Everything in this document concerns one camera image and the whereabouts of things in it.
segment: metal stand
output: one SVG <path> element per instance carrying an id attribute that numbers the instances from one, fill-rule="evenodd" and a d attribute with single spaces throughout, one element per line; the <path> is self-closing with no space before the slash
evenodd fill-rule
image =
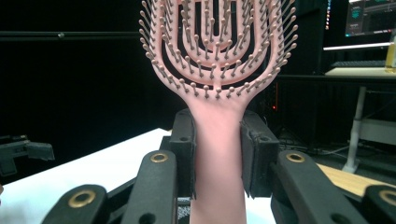
<path id="1" fill-rule="evenodd" d="M 356 105 L 356 113 L 355 118 L 353 119 L 352 130 L 350 131 L 349 151 L 347 154 L 346 164 L 343 168 L 343 171 L 349 173 L 355 173 L 359 165 L 359 161 L 356 160 L 356 152 L 358 151 L 358 143 L 361 132 L 361 114 L 363 111 L 366 90 L 366 87 L 361 87 L 359 89 L 358 104 Z"/>

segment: desk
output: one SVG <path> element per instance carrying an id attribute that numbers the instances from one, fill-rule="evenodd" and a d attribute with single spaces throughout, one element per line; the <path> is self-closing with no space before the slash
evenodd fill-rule
<path id="1" fill-rule="evenodd" d="M 89 156 L 4 186 L 0 223 L 38 224 L 61 196 L 77 186 L 95 184 L 107 192 L 137 176 L 143 157 L 160 147 L 169 132 L 156 129 Z M 275 223 L 270 199 L 247 198 L 247 222 Z"/>
<path id="2" fill-rule="evenodd" d="M 396 74 L 385 73 L 384 68 L 334 68 L 326 76 L 293 76 L 280 75 L 276 77 L 281 82 L 309 83 L 313 85 L 344 85 L 360 87 L 359 97 L 356 101 L 354 119 L 350 121 L 349 150 L 344 170 L 355 173 L 358 167 L 356 154 L 360 139 L 396 145 L 396 123 L 375 119 L 363 119 L 362 110 L 367 88 L 371 87 L 396 87 Z"/>

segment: vented brush head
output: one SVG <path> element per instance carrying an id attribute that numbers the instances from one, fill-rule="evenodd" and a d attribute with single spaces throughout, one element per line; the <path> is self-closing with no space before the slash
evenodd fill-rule
<path id="1" fill-rule="evenodd" d="M 141 42 L 158 77 L 183 99 L 250 94 L 243 97 L 248 100 L 272 81 L 296 47 L 293 2 L 146 0 Z M 264 60 L 264 71 L 244 82 Z"/>

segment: metal ring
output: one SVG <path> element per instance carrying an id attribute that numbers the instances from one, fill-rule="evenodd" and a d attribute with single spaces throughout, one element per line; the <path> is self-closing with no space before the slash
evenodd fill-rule
<path id="1" fill-rule="evenodd" d="M 159 153 L 155 153 L 154 155 L 152 155 L 150 157 L 150 159 L 153 162 L 163 162 L 163 161 L 167 161 L 168 160 L 168 155 L 159 152 Z"/>
<path id="2" fill-rule="evenodd" d="M 294 162 L 304 162 L 305 158 L 297 153 L 290 153 L 286 155 L 286 158 L 288 158 L 289 161 L 294 161 Z"/>
<path id="3" fill-rule="evenodd" d="M 81 196 L 83 194 L 88 194 L 88 197 L 85 200 L 78 200 L 77 197 Z M 69 206 L 72 208 L 80 208 L 83 207 L 89 203 L 91 203 L 96 197 L 96 193 L 91 190 L 91 189 L 84 189 L 81 190 L 77 193 L 75 193 L 70 199 L 69 199 Z"/>
<path id="4" fill-rule="evenodd" d="M 388 189 L 383 189 L 379 191 L 379 197 L 384 200 L 385 202 L 392 204 L 393 206 L 396 206 L 396 201 L 389 196 L 395 196 L 396 197 L 396 191 L 393 190 L 388 190 Z"/>

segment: dark wall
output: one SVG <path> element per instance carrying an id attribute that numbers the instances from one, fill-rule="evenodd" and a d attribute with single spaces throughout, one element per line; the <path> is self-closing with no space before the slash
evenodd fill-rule
<path id="1" fill-rule="evenodd" d="M 56 158 L 23 160 L 20 175 L 172 128 L 185 105 L 155 76 L 138 37 L 0 42 L 0 135 L 51 143 Z"/>

